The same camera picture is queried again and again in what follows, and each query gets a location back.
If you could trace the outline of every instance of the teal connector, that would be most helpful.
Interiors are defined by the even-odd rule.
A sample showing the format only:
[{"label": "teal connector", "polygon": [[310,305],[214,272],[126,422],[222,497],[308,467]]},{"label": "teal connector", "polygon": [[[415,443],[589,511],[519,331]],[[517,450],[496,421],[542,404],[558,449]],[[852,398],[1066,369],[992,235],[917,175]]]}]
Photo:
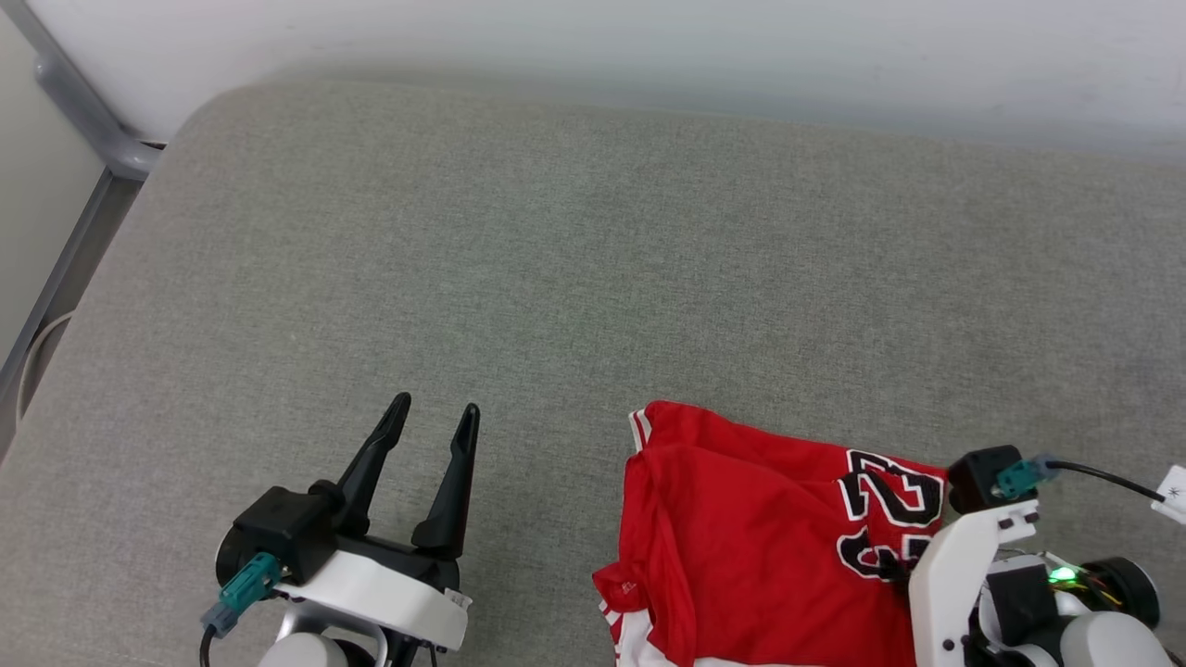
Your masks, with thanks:
[{"label": "teal connector", "polygon": [[270,553],[257,553],[218,592],[218,602],[243,614],[248,606],[268,597],[280,583],[280,561]]},{"label": "teal connector", "polygon": [[1054,460],[1050,455],[1019,460],[996,475],[996,488],[1005,498],[1015,498],[1038,488],[1038,484],[1058,476],[1058,470],[1046,465]]}]

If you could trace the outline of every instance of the white trim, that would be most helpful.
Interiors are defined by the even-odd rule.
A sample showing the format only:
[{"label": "white trim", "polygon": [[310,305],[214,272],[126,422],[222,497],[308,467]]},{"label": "white trim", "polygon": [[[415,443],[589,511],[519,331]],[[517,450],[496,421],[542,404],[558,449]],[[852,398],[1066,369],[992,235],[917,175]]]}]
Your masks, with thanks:
[{"label": "white trim", "polygon": [[643,451],[643,443],[645,442],[643,439],[643,432],[640,430],[640,427],[642,427],[640,426],[642,425],[642,420],[638,419],[638,415],[642,414],[642,412],[643,411],[640,411],[640,409],[636,409],[635,412],[630,413],[630,417],[627,418],[627,419],[630,419],[630,434],[635,437],[635,451],[636,452]]},{"label": "white trim", "polygon": [[[614,648],[619,667],[675,667],[646,637],[651,634],[651,614],[643,609],[621,615],[621,634]],[[747,665],[720,658],[697,658],[693,667],[791,667],[788,665]]]},{"label": "white trim", "polygon": [[638,421],[643,424],[643,444],[651,442],[651,420],[646,419],[646,408],[638,411]]}]

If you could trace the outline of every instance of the gray metal bar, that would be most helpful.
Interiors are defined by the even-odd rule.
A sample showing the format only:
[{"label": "gray metal bar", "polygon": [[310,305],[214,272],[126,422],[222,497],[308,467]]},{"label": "gray metal bar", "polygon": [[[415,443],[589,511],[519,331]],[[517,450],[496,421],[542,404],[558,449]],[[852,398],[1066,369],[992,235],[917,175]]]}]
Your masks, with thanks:
[{"label": "gray metal bar", "polygon": [[70,262],[74,260],[75,253],[78,252],[78,246],[82,243],[83,236],[87,235],[87,230],[90,229],[91,223],[95,221],[95,216],[98,214],[100,205],[103,203],[103,197],[110,189],[113,179],[114,176],[110,170],[103,170],[103,174],[98,177],[98,183],[95,185],[95,190],[91,191],[90,199],[82,210],[78,222],[75,223],[74,231],[70,233],[70,239],[66,240],[65,248],[58,255],[58,261],[53,265],[53,271],[50,272],[50,277],[45,280],[45,286],[42,288],[40,296],[37,297],[37,303],[33,305],[32,312],[28,313],[25,326],[21,328],[20,335],[17,336],[17,343],[8,352],[4,366],[0,367],[0,398],[4,398],[8,390],[14,389],[13,380],[17,377],[17,369],[20,368],[20,361],[25,357],[28,345],[32,344],[37,330],[42,328],[42,320],[50,309],[50,301],[53,300],[53,294],[57,293],[58,285],[62,284],[66,269],[70,268]]},{"label": "gray metal bar", "polygon": [[50,100],[78,128],[91,148],[120,178],[144,180],[160,151],[145,146],[123,131],[115,115],[95,94],[70,58],[33,14],[25,0],[0,0],[17,30],[37,51],[33,76]]}]

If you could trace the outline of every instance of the jersey logo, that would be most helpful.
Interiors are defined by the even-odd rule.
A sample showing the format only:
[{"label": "jersey logo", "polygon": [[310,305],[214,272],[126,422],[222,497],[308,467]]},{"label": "jersey logo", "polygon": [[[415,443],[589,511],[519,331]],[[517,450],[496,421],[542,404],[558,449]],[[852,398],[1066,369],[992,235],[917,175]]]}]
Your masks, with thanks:
[{"label": "jersey logo", "polygon": [[[848,519],[860,521],[869,515],[869,503],[881,506],[886,520],[903,528],[926,528],[943,512],[943,479],[926,475],[886,457],[868,452],[848,451],[848,475],[837,483],[844,498]],[[900,489],[881,475],[894,475]],[[931,541],[930,535],[901,536],[898,545],[875,545],[868,526],[853,535],[836,540],[836,553],[849,570],[866,579],[892,582],[906,572],[906,565],[917,563]]]}]

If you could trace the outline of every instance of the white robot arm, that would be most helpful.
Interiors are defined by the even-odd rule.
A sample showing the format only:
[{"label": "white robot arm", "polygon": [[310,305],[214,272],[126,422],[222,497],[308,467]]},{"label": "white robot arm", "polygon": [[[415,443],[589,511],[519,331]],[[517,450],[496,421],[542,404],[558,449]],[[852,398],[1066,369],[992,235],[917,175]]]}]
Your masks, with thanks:
[{"label": "white robot arm", "polygon": [[[1002,477],[1027,464],[1015,447],[994,447],[949,470],[952,506],[964,514],[939,531],[911,573],[918,666],[1173,667],[1153,635],[1160,621],[1156,589],[1131,561],[1112,558],[1077,567],[1050,554],[996,560],[1002,545],[1037,533],[1032,487],[1052,475],[1040,472],[1016,488]],[[1154,509],[1173,517],[1165,509],[1178,506],[1167,507],[1162,495],[1171,478],[1158,493],[1140,490],[1160,497]],[[1064,583],[1085,591],[1091,604],[1057,590]]]},{"label": "white robot arm", "polygon": [[[465,408],[449,445],[452,459],[412,546],[368,534],[368,512],[388,452],[403,431],[412,398],[400,394],[337,483],[308,493],[273,487],[234,522],[216,559],[223,591],[202,622],[209,663],[222,637],[254,602],[287,601],[288,610],[263,667],[408,667],[417,649],[461,648],[470,598],[459,592],[457,559],[465,540],[479,412]],[[340,628],[370,636],[374,655],[321,635]]]}]

